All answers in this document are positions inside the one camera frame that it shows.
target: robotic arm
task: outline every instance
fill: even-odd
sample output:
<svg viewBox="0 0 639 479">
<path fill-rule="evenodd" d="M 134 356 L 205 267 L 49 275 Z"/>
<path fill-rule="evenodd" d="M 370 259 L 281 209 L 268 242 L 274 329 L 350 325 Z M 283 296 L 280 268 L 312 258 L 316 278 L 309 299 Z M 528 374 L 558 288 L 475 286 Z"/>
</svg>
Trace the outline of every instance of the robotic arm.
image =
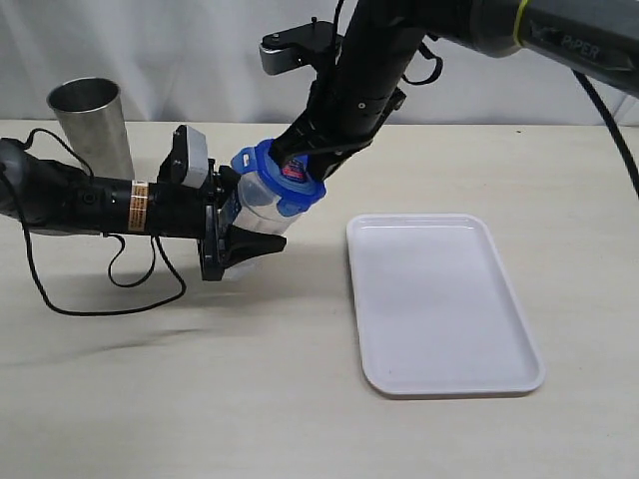
<svg viewBox="0 0 639 479">
<path fill-rule="evenodd" d="M 193 239 L 203 279 L 220 280 L 284 249 L 282 234 L 325 195 L 323 182 L 401 107 L 397 85 L 426 36 L 493 57 L 529 48 L 639 97 L 636 0 L 359 0 L 344 37 L 314 19 L 264 38 L 267 73 L 311 65 L 318 77 L 291 126 L 242 150 L 231 168 L 216 171 L 186 126 L 154 184 L 93 178 L 3 139 L 0 214 L 34 233 Z M 208 164 L 197 185 L 185 183 L 190 164 Z"/>
</svg>

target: white tray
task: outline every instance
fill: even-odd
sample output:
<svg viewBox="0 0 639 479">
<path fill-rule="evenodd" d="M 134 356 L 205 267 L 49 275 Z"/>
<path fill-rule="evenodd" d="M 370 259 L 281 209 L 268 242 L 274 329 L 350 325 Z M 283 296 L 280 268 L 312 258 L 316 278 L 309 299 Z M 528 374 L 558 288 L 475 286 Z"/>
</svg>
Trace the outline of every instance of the white tray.
<svg viewBox="0 0 639 479">
<path fill-rule="evenodd" d="M 364 374 L 390 396 L 520 395 L 545 369 L 488 228 L 468 215 L 353 219 Z"/>
</svg>

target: stainless steel cup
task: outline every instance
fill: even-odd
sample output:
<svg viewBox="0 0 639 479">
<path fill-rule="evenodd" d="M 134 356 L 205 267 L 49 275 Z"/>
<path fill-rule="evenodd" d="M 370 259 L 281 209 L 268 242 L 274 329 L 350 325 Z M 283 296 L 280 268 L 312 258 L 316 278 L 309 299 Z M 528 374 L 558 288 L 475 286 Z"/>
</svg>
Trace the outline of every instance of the stainless steel cup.
<svg viewBox="0 0 639 479">
<path fill-rule="evenodd" d="M 135 177 L 120 87 L 105 78 L 71 80 L 47 98 L 71 148 L 96 177 L 132 180 Z"/>
</svg>

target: yellow ring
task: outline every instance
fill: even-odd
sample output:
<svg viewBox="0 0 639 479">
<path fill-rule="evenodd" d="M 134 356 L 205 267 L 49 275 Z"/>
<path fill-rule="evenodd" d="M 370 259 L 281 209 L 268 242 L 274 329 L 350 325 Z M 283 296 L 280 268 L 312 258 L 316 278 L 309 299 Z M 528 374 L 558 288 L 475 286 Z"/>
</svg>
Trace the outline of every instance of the yellow ring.
<svg viewBox="0 0 639 479">
<path fill-rule="evenodd" d="M 529 1 L 530 0 L 521 0 L 521 3 L 519 4 L 519 10 L 517 10 L 517 18 L 515 18 L 515 28 L 512 33 L 515 43 L 521 48 L 523 48 L 523 44 L 521 43 L 521 40 L 519 40 L 519 29 L 521 28 L 521 19 L 523 18 L 523 12 L 528 6 Z"/>
</svg>

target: white table surface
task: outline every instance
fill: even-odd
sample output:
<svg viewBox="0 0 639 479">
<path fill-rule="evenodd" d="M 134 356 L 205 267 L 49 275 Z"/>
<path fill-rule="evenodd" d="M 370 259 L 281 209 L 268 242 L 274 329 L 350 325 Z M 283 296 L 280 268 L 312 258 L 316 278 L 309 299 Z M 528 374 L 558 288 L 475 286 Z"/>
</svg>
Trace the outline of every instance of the white table surface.
<svg viewBox="0 0 639 479">
<path fill-rule="evenodd" d="M 0 122 L 0 135 L 34 125 Z M 155 176 L 174 127 L 130 125 L 141 179 Z M 226 161 L 282 130 L 198 128 Z M 639 130 L 625 134 L 639 152 Z M 39 142 L 42 158 L 65 158 Z M 486 221 L 544 386 L 517 399 L 372 392 L 344 251 L 346 223 L 365 213 Z M 167 240 L 186 298 L 69 318 L 43 306 L 19 227 L 2 219 L 0 478 L 639 477 L 639 204 L 605 130 L 387 127 L 288 237 L 238 283 L 201 283 L 195 245 Z M 35 249 L 63 306 L 132 306 L 175 288 L 163 270 L 140 290 L 110 286 L 113 239 L 37 238 Z M 128 253 L 120 271 L 142 271 L 146 241 Z"/>
</svg>

